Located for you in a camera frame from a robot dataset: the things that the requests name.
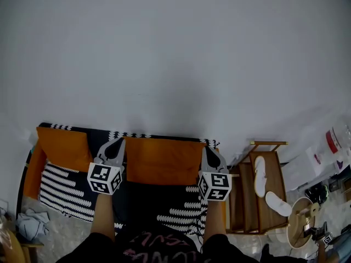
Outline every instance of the white slipper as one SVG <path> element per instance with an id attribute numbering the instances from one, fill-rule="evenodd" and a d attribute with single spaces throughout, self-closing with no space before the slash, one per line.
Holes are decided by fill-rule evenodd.
<path id="1" fill-rule="evenodd" d="M 254 177 L 254 191 L 256 195 L 263 198 L 265 195 L 265 184 L 267 178 L 265 178 L 265 161 L 262 156 L 257 156 L 254 160 L 255 177 Z"/>
<path id="2" fill-rule="evenodd" d="M 291 205 L 280 199 L 275 193 L 269 191 L 265 195 L 267 205 L 279 213 L 281 216 L 288 217 L 292 213 Z"/>

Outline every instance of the human arm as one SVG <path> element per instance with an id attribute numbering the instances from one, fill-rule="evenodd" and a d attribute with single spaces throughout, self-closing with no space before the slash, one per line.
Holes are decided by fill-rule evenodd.
<path id="1" fill-rule="evenodd" d="M 339 262 L 338 252 L 334 251 L 325 262 L 326 263 L 338 263 Z"/>
<path id="2" fill-rule="evenodd" d="M 318 242 L 318 257 L 317 263 L 325 263 L 326 256 L 325 256 L 325 245 L 323 241 Z"/>
<path id="3" fill-rule="evenodd" d="M 99 233 L 115 241 L 114 213 L 112 210 L 112 196 L 99 194 L 95 205 L 95 214 L 91 233 Z"/>
<path id="4" fill-rule="evenodd" d="M 213 235 L 226 234 L 221 205 L 221 202 L 208 201 L 203 243 L 205 243 Z"/>

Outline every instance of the wooden furniture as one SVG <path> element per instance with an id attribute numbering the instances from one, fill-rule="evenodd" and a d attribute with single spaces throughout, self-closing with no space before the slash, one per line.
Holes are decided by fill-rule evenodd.
<path id="1" fill-rule="evenodd" d="M 287 217 L 279 215 L 266 204 L 265 198 L 259 198 L 254 191 L 254 160 L 263 156 L 265 160 L 266 192 L 274 192 L 286 201 L 284 181 L 280 162 L 276 152 L 284 141 L 252 141 L 252 150 L 241 162 L 230 170 L 233 186 L 229 195 L 229 221 L 227 233 L 262 235 L 267 231 L 288 225 Z M 255 151 L 260 145 L 275 146 L 271 151 Z"/>
<path id="2" fill-rule="evenodd" d="M 11 232 L 10 230 L 8 230 L 7 232 L 10 238 L 11 247 L 7 246 L 6 244 L 2 246 L 5 253 L 6 262 L 31 263 L 29 249 L 44 246 L 38 240 L 29 242 L 25 238 L 23 238 L 20 234 Z"/>
<path id="3" fill-rule="evenodd" d="M 344 181 L 344 187 L 345 187 L 344 194 L 345 194 L 346 202 L 348 202 L 349 200 L 351 200 L 351 179 Z"/>
<path id="4" fill-rule="evenodd" d="M 292 248 L 298 249 L 304 247 L 308 241 L 311 239 L 312 235 L 304 238 L 303 236 L 303 227 L 306 224 L 310 224 L 311 227 L 314 227 L 316 222 L 316 216 L 306 217 L 305 215 L 298 215 L 297 212 L 304 210 L 309 207 L 312 201 L 309 198 L 302 197 L 298 199 L 295 204 L 292 206 L 292 214 L 289 216 L 289 227 L 287 228 L 287 239 L 289 245 Z"/>

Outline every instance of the clutter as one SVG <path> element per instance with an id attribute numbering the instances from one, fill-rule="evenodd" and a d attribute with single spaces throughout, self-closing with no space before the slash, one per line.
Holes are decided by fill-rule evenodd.
<path id="1" fill-rule="evenodd" d="M 305 191 L 306 197 L 308 197 L 313 203 L 323 204 L 329 196 L 328 186 L 321 183 L 318 183 L 312 186 L 310 189 Z"/>
<path id="2" fill-rule="evenodd" d="M 267 178 L 265 177 L 265 160 L 262 156 L 256 157 L 254 160 L 254 168 L 254 191 L 258 197 L 263 198 L 265 196 Z"/>
<path id="3" fill-rule="evenodd" d="M 330 192 L 337 191 L 341 189 L 341 185 L 342 185 L 342 180 L 340 179 L 333 180 L 332 182 L 329 183 L 329 191 Z"/>
<path id="4" fill-rule="evenodd" d="M 5 214 L 0 215 L 0 243 L 3 247 L 6 247 L 7 249 L 12 248 L 10 234 L 7 228 L 7 219 L 5 217 Z"/>
<path id="5" fill-rule="evenodd" d="M 4 215 L 7 212 L 8 202 L 0 199 L 0 215 Z"/>
<path id="6" fill-rule="evenodd" d="M 316 215 L 312 216 L 314 213 L 310 213 L 311 208 L 313 211 L 313 207 L 315 208 L 315 205 L 306 197 L 301 197 L 292 206 L 287 228 L 287 238 L 291 248 L 302 248 L 312 239 L 312 235 L 305 232 L 313 228 L 316 223 Z"/>
<path id="7" fill-rule="evenodd" d="M 323 223 L 322 227 L 312 227 L 309 230 L 310 234 L 312 235 L 312 240 L 314 240 L 315 243 L 323 240 L 323 242 L 328 245 L 334 238 L 333 234 L 328 232 L 328 226 L 326 221 Z"/>
<path id="8" fill-rule="evenodd" d="M 314 158 L 319 164 L 327 166 L 339 158 L 343 158 L 346 154 L 344 150 L 351 146 L 350 125 L 351 115 L 343 114 L 320 139 L 319 143 L 313 146 L 315 149 Z"/>
<path id="9" fill-rule="evenodd" d="M 19 229 L 19 233 L 25 237 L 28 241 L 32 241 L 38 235 L 47 235 L 49 230 L 46 228 L 46 224 L 49 223 L 50 219 L 47 212 L 36 213 L 32 209 L 26 210 L 25 213 L 18 215 L 16 225 Z"/>
<path id="10" fill-rule="evenodd" d="M 279 213 L 281 216 L 288 217 L 292 213 L 291 206 L 280 199 L 275 193 L 267 192 L 265 195 L 265 201 L 272 210 Z"/>
<path id="11" fill-rule="evenodd" d="M 337 174 L 341 173 L 344 171 L 347 167 L 349 167 L 351 164 L 351 149 L 347 147 L 346 149 L 343 149 L 343 151 L 340 153 L 340 156 L 334 162 L 333 166 L 335 168 L 335 171 Z"/>

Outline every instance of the wooden shelf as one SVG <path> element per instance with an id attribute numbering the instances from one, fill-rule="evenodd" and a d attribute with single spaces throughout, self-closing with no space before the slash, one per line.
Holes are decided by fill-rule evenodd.
<path id="1" fill-rule="evenodd" d="M 344 181 L 346 202 L 351 200 L 351 179 Z"/>
<path id="2" fill-rule="evenodd" d="M 230 174 L 239 174 L 239 168 L 230 171 Z M 241 178 L 232 178 L 232 190 L 229 194 L 230 231 L 244 229 L 244 210 L 242 202 Z"/>
<path id="3" fill-rule="evenodd" d="M 244 232 L 258 230 L 257 196 L 253 189 L 253 169 L 249 163 L 239 164 L 244 202 Z"/>
<path id="4" fill-rule="evenodd" d="M 277 153 L 274 152 L 250 152 L 251 171 L 253 173 L 254 160 L 258 156 L 264 157 L 265 174 L 267 183 L 265 185 L 266 192 L 273 192 L 279 198 L 286 202 L 286 193 L 284 181 L 281 173 L 280 163 Z M 272 228 L 281 227 L 288 223 L 287 217 L 281 216 L 272 210 L 266 203 L 265 198 L 257 197 L 258 215 L 259 215 L 259 231 L 264 233 Z"/>
<path id="5" fill-rule="evenodd" d="M 298 199 L 292 206 L 292 214 L 289 217 L 289 227 L 287 228 L 287 238 L 291 246 L 294 248 L 301 248 L 307 244 L 310 237 L 304 237 L 302 231 L 306 224 L 310 224 L 311 227 L 315 226 L 316 216 L 312 218 L 306 218 L 305 215 L 298 216 L 297 211 L 301 211 L 309 207 L 312 201 L 309 198 L 302 197 Z"/>

